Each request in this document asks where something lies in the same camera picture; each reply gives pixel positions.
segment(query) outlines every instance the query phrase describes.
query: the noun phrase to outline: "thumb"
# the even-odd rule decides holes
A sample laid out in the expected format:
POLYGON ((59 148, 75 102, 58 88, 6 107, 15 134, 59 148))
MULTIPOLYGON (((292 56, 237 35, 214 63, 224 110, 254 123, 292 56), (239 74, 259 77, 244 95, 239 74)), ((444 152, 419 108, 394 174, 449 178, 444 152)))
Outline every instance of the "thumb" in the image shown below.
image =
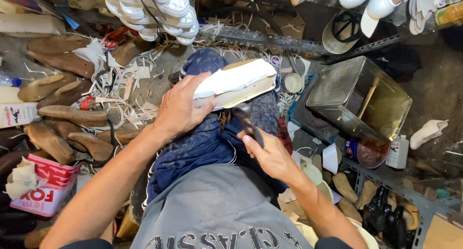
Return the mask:
POLYGON ((258 160, 265 156, 266 151, 264 151, 260 144, 249 135, 243 136, 243 143, 246 145, 246 148, 257 157, 258 160))
POLYGON ((202 122, 202 120, 214 109, 216 101, 208 102, 194 111, 194 118, 196 121, 202 122))

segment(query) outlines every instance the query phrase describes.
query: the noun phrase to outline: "blue bottle cap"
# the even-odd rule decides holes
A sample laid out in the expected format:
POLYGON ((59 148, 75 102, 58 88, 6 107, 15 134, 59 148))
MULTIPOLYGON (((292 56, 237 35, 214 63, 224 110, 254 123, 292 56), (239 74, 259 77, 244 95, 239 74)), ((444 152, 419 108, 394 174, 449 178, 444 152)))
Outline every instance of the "blue bottle cap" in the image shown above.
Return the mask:
POLYGON ((11 83, 13 84, 13 86, 19 87, 21 85, 22 81, 19 78, 13 78, 11 80, 11 83))

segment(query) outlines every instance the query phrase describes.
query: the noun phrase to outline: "hand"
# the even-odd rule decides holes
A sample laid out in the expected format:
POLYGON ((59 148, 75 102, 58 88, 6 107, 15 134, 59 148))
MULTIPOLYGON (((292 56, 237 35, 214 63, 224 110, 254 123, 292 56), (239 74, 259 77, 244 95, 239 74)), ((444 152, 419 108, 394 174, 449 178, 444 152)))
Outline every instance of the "hand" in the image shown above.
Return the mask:
POLYGON ((155 128, 162 130, 169 138, 174 138, 200 124, 212 111, 215 102, 209 102, 195 110, 193 105, 194 91, 210 75, 211 72, 196 76, 187 75, 167 91, 163 95, 161 110, 154 122, 155 128))
POLYGON ((286 151, 280 139, 261 129, 259 132, 263 138, 263 148, 256 140, 246 135, 245 131, 238 133, 238 138, 243 140, 248 154, 251 158, 258 160, 265 173, 274 179, 288 183, 294 178, 295 173, 300 172, 300 168, 286 151))

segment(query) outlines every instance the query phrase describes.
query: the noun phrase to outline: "gray t-shirt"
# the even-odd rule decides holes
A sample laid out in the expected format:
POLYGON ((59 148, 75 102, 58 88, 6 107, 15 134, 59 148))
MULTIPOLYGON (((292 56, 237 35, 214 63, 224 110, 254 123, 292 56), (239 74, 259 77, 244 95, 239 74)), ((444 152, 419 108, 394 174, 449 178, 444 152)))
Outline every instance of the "gray t-shirt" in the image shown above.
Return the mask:
POLYGON ((182 176, 149 203, 131 249, 312 248, 270 203, 252 170, 212 164, 182 176))

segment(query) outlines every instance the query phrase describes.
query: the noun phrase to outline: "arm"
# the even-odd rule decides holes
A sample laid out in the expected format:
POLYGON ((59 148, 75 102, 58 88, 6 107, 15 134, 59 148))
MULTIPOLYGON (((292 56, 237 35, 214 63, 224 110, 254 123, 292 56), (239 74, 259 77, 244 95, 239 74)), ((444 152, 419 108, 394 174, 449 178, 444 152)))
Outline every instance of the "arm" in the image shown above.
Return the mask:
POLYGON ((193 105, 194 91, 210 75, 186 76, 163 96, 156 121, 146 126, 76 194, 40 244, 41 249, 56 249, 101 236, 148 161, 170 139, 191 130, 211 112, 213 103, 197 110, 193 105))
POLYGON ((296 165, 281 141, 259 129, 264 147, 245 135, 238 134, 252 158, 257 158, 262 169, 272 178, 285 182, 294 192, 304 212, 309 216, 318 237, 337 237, 354 249, 366 249, 367 244, 357 229, 344 217, 331 201, 328 201, 317 186, 296 165))

